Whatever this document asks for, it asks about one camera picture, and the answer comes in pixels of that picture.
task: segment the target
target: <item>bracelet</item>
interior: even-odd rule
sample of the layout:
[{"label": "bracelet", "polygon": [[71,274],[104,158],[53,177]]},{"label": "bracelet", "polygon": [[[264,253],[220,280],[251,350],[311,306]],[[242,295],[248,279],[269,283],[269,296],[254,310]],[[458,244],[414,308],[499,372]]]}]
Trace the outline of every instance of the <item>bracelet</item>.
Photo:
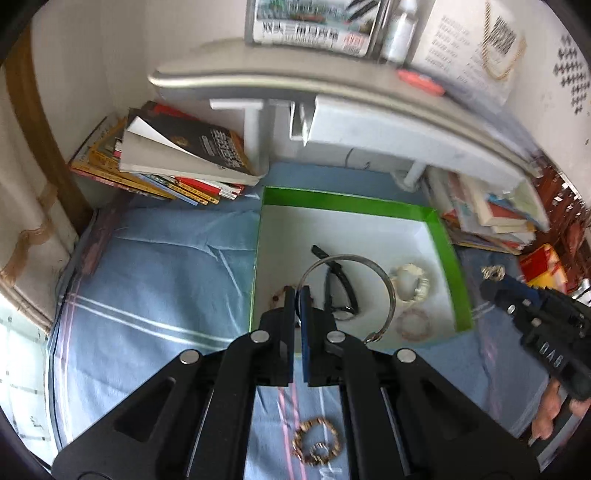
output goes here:
[{"label": "bracelet", "polygon": [[[303,452],[304,434],[308,432],[308,430],[310,430],[314,425],[325,425],[333,435],[334,441],[332,445],[327,445],[325,442],[315,443],[310,448],[310,453],[305,455]],[[339,432],[335,426],[324,417],[316,417],[315,419],[306,420],[300,423],[300,428],[298,428],[294,433],[294,439],[291,441],[291,446],[292,454],[298,457],[300,462],[304,465],[311,466],[326,465],[332,459],[338,457],[340,451],[342,450],[339,441]],[[326,453],[320,454],[320,450],[325,450]]]},{"label": "bracelet", "polygon": [[[398,285],[398,279],[404,272],[417,277],[417,283],[413,292],[413,296],[408,300],[403,300],[400,297],[400,285]],[[393,283],[394,290],[397,293],[397,301],[400,302],[402,307],[408,308],[411,305],[420,303],[425,300],[429,294],[429,279],[427,278],[427,274],[421,267],[418,267],[412,263],[407,263],[406,265],[398,267],[396,269],[396,273],[390,277],[390,281]]]},{"label": "bracelet", "polygon": [[[409,330],[408,323],[413,319],[415,325],[420,324],[419,332]],[[416,307],[406,310],[395,321],[396,333],[408,342],[422,342],[427,340],[433,334],[433,327],[427,314]]]}]

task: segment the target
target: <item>metal ring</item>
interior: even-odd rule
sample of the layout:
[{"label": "metal ring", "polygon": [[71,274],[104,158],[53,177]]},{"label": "metal ring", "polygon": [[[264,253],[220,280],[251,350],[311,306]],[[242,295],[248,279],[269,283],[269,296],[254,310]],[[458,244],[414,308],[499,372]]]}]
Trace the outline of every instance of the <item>metal ring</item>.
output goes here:
[{"label": "metal ring", "polygon": [[364,344],[367,344],[369,342],[377,342],[378,340],[380,340],[384,336],[384,333],[386,333],[386,330],[388,330],[388,328],[390,327],[390,324],[392,323],[392,319],[394,318],[394,310],[396,309],[396,293],[394,291],[394,285],[392,284],[392,281],[388,277],[388,274],[376,262],[370,260],[369,258],[362,257],[360,255],[347,255],[347,254],[332,255],[331,257],[323,258],[323,259],[315,262],[308,270],[306,270],[306,272],[304,273],[304,275],[302,276],[302,278],[300,280],[300,283],[297,286],[296,291],[299,293],[300,290],[304,287],[304,282],[306,281],[306,278],[308,277],[310,272],[312,272],[312,270],[314,270],[316,267],[319,267],[321,265],[324,265],[326,263],[333,262],[336,260],[350,260],[352,262],[357,262],[362,265],[365,265],[366,267],[369,267],[374,272],[376,272],[379,275],[379,277],[382,279],[382,281],[384,282],[384,285],[386,285],[386,290],[388,290],[388,298],[390,300],[390,308],[388,310],[388,316],[386,317],[386,321],[384,322],[384,325],[380,328],[380,330],[378,330],[377,332],[371,332],[363,340]]},{"label": "metal ring", "polygon": [[484,267],[481,272],[483,280],[501,281],[505,278],[505,267],[503,265]]}]

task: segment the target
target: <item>red eraser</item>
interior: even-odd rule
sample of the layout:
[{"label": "red eraser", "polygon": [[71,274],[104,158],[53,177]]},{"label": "red eraser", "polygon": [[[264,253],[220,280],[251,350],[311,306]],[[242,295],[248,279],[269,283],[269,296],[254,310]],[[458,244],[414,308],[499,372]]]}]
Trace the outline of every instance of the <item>red eraser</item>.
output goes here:
[{"label": "red eraser", "polygon": [[419,88],[424,92],[431,95],[440,97],[445,93],[444,88],[435,83],[433,79],[427,75],[423,75],[417,72],[409,72],[408,70],[397,70],[398,78],[403,82],[412,85],[413,87]]}]

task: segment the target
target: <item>stack of books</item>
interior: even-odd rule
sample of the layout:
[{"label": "stack of books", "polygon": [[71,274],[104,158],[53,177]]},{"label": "stack of books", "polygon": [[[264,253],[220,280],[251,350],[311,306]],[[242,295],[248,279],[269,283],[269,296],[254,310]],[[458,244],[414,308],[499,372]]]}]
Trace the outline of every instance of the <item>stack of books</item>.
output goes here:
[{"label": "stack of books", "polygon": [[260,179],[235,132],[155,102],[130,109],[124,119],[104,118],[70,169],[112,187],[195,206],[235,200]]},{"label": "stack of books", "polygon": [[535,188],[525,180],[512,192],[469,176],[429,168],[426,193],[452,242],[519,255],[549,220]]}]

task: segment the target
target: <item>white bracelet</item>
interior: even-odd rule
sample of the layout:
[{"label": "white bracelet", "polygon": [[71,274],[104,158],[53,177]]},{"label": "white bracelet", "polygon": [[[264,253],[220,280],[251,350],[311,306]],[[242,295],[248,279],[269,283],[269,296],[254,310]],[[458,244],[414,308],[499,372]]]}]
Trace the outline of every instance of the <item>white bracelet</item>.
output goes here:
[{"label": "white bracelet", "polygon": [[[400,277],[400,275],[403,272],[408,272],[417,278],[417,286],[414,289],[412,298],[410,298],[409,300],[403,300],[402,298],[400,298],[400,286],[398,285],[398,277]],[[394,291],[396,292],[396,301],[399,301],[401,303],[401,306],[404,307],[404,309],[409,308],[410,306],[415,305],[416,303],[421,303],[427,298],[427,295],[429,294],[430,282],[427,278],[427,274],[421,267],[418,267],[412,263],[408,263],[402,265],[401,267],[398,267],[396,269],[396,273],[390,276],[390,280],[392,282],[392,285],[394,285]]]}]

